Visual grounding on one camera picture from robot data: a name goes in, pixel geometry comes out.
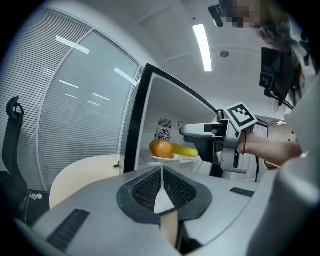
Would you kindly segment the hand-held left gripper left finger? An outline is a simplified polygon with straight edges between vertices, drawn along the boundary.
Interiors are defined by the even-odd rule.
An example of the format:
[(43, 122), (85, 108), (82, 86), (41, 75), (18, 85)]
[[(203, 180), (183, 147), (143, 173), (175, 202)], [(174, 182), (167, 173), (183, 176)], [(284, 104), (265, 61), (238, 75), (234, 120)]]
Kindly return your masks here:
[(161, 168), (145, 168), (86, 185), (46, 212), (33, 230), (69, 256), (176, 256), (160, 217), (139, 199), (155, 202)]

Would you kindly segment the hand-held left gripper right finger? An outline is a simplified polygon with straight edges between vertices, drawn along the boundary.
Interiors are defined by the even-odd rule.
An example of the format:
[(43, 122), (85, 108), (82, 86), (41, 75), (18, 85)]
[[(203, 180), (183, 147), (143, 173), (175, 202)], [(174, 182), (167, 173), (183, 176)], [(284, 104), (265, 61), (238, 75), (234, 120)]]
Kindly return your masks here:
[(175, 247), (191, 253), (217, 239), (243, 212), (258, 186), (163, 168), (164, 189), (177, 214)]

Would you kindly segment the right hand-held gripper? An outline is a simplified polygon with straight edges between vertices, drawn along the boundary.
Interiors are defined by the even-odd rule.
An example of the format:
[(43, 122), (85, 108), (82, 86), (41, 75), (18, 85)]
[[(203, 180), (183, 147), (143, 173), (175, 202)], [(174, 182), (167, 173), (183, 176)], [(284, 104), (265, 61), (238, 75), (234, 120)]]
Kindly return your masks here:
[(185, 142), (194, 144), (204, 162), (219, 163), (225, 172), (246, 174), (247, 170), (239, 166), (238, 143), (241, 134), (247, 133), (258, 120), (243, 102), (224, 108), (223, 116), (225, 118), (220, 119), (219, 123), (226, 125), (226, 132), (221, 151), (217, 152), (219, 137), (213, 134), (211, 123), (186, 124), (179, 129), (179, 133)]

